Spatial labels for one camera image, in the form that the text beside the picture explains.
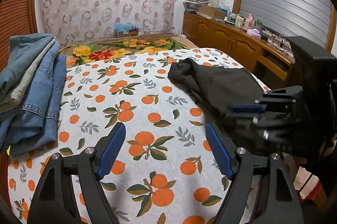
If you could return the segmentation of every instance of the pink bottle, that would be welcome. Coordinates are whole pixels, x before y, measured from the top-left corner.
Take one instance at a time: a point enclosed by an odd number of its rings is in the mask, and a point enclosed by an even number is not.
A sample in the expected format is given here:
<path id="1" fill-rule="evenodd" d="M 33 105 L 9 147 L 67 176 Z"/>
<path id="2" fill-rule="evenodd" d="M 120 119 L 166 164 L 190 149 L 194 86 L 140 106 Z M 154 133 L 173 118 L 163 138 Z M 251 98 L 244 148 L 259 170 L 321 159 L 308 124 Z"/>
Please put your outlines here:
<path id="1" fill-rule="evenodd" d="M 247 31 L 247 30 L 251 29 L 252 22 L 254 22 L 253 18 L 254 18 L 254 16 L 252 14 L 248 15 L 248 18 L 246 19 L 246 21 L 243 25 L 243 30 Z"/>

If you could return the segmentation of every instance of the wooden window frame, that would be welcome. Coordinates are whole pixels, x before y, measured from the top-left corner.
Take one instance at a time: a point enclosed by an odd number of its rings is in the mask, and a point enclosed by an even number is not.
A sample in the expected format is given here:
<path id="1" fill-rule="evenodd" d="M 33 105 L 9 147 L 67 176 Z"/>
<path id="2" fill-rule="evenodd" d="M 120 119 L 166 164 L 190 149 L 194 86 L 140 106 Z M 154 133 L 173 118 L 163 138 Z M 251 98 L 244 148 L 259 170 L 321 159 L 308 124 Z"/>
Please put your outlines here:
<path id="1" fill-rule="evenodd" d="M 238 14 L 240 13 L 241 8 L 241 1 L 242 0 L 234 0 L 233 3 L 233 13 Z M 331 52 L 332 46 L 334 44 L 334 39 L 336 35 L 336 24 L 337 24 L 337 12 L 333 4 L 331 3 L 331 13 L 330 13 L 330 25 L 328 35 L 326 37 L 325 49 L 328 52 Z"/>

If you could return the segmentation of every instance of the denim jacket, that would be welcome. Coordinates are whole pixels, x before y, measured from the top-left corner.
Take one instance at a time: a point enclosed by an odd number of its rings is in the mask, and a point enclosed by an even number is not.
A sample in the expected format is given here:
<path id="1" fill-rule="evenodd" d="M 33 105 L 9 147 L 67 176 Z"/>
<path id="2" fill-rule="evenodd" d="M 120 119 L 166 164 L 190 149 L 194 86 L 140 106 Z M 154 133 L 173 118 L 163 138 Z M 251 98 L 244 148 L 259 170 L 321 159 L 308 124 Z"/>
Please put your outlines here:
<path id="1" fill-rule="evenodd" d="M 57 118 L 60 112 L 66 73 L 66 57 L 59 55 L 54 61 L 53 89 L 45 113 L 43 127 L 40 129 L 40 133 L 35 136 L 24 138 L 11 145 L 11 156 L 18 156 L 21 153 L 34 150 L 48 142 L 57 140 Z"/>
<path id="2" fill-rule="evenodd" d="M 0 114 L 2 150 L 23 138 L 40 133 L 53 88 L 53 64 L 60 44 L 55 42 L 35 71 L 21 104 Z"/>
<path id="3" fill-rule="evenodd" d="M 53 35 L 46 33 L 11 37 L 8 64 L 0 72 L 0 101 L 53 38 Z"/>

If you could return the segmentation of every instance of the cabinet door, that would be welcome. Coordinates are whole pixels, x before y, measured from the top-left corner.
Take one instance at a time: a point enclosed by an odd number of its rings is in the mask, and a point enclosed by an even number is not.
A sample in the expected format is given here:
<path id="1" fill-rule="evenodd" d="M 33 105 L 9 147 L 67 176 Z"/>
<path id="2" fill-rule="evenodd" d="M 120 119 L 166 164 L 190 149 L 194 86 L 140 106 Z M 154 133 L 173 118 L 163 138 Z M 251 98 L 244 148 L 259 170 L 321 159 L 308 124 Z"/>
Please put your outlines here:
<path id="1" fill-rule="evenodd" d="M 195 45 L 200 48 L 208 48 L 211 42 L 211 33 L 212 33 L 212 22 L 210 20 L 198 20 L 196 23 L 196 30 L 194 34 L 194 41 L 192 41 Z"/>
<path id="2" fill-rule="evenodd" d="M 192 39 L 193 25 L 193 19 L 188 14 L 184 14 L 183 34 L 186 35 L 189 40 Z"/>
<path id="3" fill-rule="evenodd" d="M 228 55 L 242 64 L 250 72 L 253 72 L 260 51 L 261 47 L 259 45 L 256 45 L 245 37 L 237 35 Z"/>
<path id="4" fill-rule="evenodd" d="M 230 53 L 232 44 L 233 32 L 225 28 L 214 25 L 213 32 L 211 33 L 212 42 L 211 47 L 221 50 L 226 54 Z"/>

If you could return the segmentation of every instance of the blue gripper pad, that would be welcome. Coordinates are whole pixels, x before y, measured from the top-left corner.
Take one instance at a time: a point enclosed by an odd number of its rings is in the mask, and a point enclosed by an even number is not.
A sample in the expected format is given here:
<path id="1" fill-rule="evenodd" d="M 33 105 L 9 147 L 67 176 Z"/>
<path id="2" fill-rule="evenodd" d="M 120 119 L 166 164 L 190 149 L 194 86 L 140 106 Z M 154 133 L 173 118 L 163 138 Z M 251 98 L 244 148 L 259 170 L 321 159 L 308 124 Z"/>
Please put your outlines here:
<path id="1" fill-rule="evenodd" d="M 110 174 L 112 165 L 114 164 L 117 155 L 124 143 L 125 136 L 126 136 L 126 129 L 123 123 L 118 123 L 115 126 L 118 126 L 115 134 L 113 135 L 112 139 L 110 140 L 107 148 L 104 150 L 101 160 L 99 163 L 99 169 L 97 175 L 99 180 L 102 180 L 105 175 Z"/>
<path id="2" fill-rule="evenodd" d="M 234 173 L 231 168 L 230 156 L 228 155 L 225 147 L 222 145 L 216 130 L 208 123 L 206 125 L 206 139 L 212 149 L 212 153 L 215 157 L 216 163 L 220 169 L 220 172 L 227 176 L 229 180 L 234 178 Z"/>

